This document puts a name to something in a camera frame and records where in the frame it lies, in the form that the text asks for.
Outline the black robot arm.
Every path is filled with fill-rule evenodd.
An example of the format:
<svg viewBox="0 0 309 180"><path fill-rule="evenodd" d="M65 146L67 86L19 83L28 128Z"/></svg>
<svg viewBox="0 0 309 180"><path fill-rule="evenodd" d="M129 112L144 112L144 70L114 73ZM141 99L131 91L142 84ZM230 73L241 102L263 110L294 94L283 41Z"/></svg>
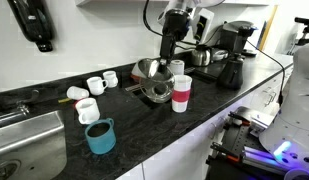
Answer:
<svg viewBox="0 0 309 180"><path fill-rule="evenodd" d="M225 0L170 0L158 22L163 26L160 47L160 64L167 66L174 55L176 43L182 41L189 29L196 45L204 43L214 13L207 10Z"/></svg>

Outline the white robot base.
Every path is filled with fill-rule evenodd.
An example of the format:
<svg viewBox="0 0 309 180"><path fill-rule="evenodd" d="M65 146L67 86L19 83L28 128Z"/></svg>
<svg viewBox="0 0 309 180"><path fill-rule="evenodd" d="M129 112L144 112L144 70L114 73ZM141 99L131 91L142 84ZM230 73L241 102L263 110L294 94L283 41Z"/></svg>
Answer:
<svg viewBox="0 0 309 180"><path fill-rule="evenodd" d="M288 94L259 141L283 166L309 170L309 44L294 53Z"/></svg>

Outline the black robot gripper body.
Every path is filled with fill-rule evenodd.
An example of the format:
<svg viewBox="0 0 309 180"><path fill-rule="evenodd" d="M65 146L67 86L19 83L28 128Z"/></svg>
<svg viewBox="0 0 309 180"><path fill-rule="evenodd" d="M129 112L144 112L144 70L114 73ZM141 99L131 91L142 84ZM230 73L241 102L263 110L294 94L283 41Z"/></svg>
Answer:
<svg viewBox="0 0 309 180"><path fill-rule="evenodd" d="M165 13L163 37L170 37L175 41L185 38L189 27L189 14L184 10L170 9Z"/></svg>

